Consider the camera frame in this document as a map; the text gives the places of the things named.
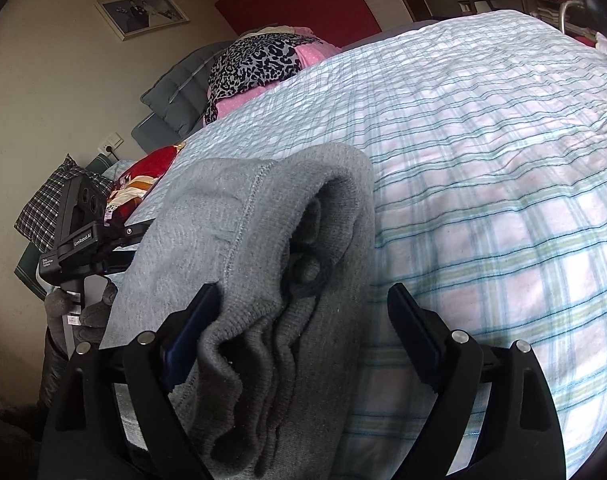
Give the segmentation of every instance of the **pink polka dot fabric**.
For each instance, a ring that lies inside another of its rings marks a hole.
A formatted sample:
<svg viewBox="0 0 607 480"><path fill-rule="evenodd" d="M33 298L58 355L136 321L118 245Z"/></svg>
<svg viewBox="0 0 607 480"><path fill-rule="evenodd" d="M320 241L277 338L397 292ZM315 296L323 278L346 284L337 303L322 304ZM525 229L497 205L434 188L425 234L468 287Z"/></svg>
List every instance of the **pink polka dot fabric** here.
<svg viewBox="0 0 607 480"><path fill-rule="evenodd" d="M302 36L314 36L312 30L310 30L308 27L293 28L295 29L295 34L301 34ZM302 70L304 70L309 66L322 62L324 59L328 59L328 57L339 54L341 49L322 40L321 43L308 43L305 45L296 46L295 52L297 53L297 56L299 56L299 61L301 61L302 64ZM236 110L240 106L246 104L248 101L260 96L266 90L270 90L279 84L279 81L274 81L272 83L268 83L266 86L258 86L257 88L252 88L247 92L242 92L233 97L222 99L215 105L217 108L217 119L225 117L233 110Z"/></svg>

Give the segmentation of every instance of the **gray glove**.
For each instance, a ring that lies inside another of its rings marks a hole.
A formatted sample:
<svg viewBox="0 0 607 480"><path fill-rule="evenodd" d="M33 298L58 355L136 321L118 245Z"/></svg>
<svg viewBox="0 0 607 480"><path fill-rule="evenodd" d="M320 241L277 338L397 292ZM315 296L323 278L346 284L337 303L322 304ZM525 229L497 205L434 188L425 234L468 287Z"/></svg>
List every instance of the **gray glove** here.
<svg viewBox="0 0 607 480"><path fill-rule="evenodd" d="M117 286L108 280L101 301L88 305L79 316L81 326L73 326L72 332L78 341L88 341L99 345L106 332L110 309L117 295ZM64 322L62 316L68 314L74 307L68 293L60 288L51 292L44 300L46 319L53 341L57 347L66 353L66 338L64 337Z"/></svg>

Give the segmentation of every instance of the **red cloth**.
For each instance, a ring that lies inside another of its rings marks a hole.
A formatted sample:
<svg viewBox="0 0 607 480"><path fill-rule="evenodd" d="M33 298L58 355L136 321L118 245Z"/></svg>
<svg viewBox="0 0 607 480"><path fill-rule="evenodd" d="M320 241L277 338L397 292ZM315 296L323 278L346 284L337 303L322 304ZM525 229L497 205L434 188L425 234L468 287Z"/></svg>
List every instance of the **red cloth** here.
<svg viewBox="0 0 607 480"><path fill-rule="evenodd" d="M160 148L142 160L135 162L117 179L108 197L104 221L123 226L146 194L165 175L185 144Z"/></svg>
<svg viewBox="0 0 607 480"><path fill-rule="evenodd" d="M596 46L597 46L597 44L596 44L594 41L589 40L589 39L588 39L588 38L586 38L585 36L577 36L577 37L575 38L575 40L580 41L580 42L581 42L581 43L583 43L584 45L591 46L592 48L594 48L594 47L596 47Z"/></svg>

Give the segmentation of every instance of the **red wall panel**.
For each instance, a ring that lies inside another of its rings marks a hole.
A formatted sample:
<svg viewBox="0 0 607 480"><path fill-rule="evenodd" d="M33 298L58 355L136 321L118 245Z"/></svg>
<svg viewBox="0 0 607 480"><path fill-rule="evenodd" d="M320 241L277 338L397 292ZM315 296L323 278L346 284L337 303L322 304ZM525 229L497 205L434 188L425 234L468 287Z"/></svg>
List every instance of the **red wall panel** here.
<svg viewBox="0 0 607 480"><path fill-rule="evenodd" d="M219 0L216 7L237 34L279 23L310 27L342 47L381 32L364 0Z"/></svg>

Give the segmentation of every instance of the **black checkered cushion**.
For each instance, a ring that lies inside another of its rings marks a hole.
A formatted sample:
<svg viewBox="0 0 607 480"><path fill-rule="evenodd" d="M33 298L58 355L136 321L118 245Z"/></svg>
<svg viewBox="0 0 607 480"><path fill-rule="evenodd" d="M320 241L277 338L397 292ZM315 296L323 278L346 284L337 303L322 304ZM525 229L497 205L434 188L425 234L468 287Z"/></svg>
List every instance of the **black checkered cushion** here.
<svg viewBox="0 0 607 480"><path fill-rule="evenodd" d="M100 174L84 170L72 160L70 155L66 155L64 163L28 201L15 222L15 229L33 242L42 253L52 249L55 243L55 225L64 182L81 174L87 174L104 196L110 194L113 181Z"/></svg>

